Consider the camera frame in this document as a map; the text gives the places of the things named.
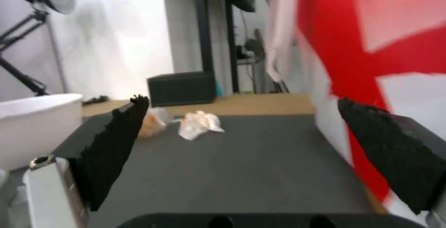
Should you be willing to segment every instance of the wooden table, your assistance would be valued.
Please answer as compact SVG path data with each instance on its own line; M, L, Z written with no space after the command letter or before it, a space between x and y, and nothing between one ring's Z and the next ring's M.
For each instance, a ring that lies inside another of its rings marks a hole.
M84 116L109 112L127 104L129 101L108 101L85 106ZM313 114L314 108L308 94L262 94L233 95L219 97L212 104L196 104L167 107L173 115L202 110L217 116L231 115L298 115ZM381 203L364 187L368 198L377 213L387 213Z

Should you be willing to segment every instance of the food wrapper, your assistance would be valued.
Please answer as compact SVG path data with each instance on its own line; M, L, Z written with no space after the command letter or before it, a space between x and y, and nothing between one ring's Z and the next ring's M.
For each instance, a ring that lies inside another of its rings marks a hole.
M184 116L178 134L187 140L194 140L208 130L224 132L220 127L220 119L216 115L197 111Z
M143 119L138 138L148 138L160 133L167 128L173 118L166 108L149 108Z

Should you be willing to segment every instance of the teal object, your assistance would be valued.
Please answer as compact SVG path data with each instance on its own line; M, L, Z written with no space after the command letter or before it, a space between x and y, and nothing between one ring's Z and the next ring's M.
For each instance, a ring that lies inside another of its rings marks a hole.
M215 82L215 90L217 91L217 96L223 96L223 89L218 84L218 81Z

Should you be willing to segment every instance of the screw hole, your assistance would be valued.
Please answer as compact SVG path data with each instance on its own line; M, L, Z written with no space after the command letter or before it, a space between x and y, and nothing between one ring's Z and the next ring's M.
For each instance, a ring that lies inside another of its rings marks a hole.
M48 156L44 156L44 157L39 157L36 159L36 164L40 164L45 162L46 160L48 160Z
M317 215L311 218L309 228L336 228L336 226L327 217Z
M233 228L232 220L225 216L216 216L209 222L209 228Z

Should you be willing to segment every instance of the black speaker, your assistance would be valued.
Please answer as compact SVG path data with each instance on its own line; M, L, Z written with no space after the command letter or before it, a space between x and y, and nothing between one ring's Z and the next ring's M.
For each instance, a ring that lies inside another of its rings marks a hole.
M148 78L147 84L153 107L208 104L217 96L212 72L164 74Z

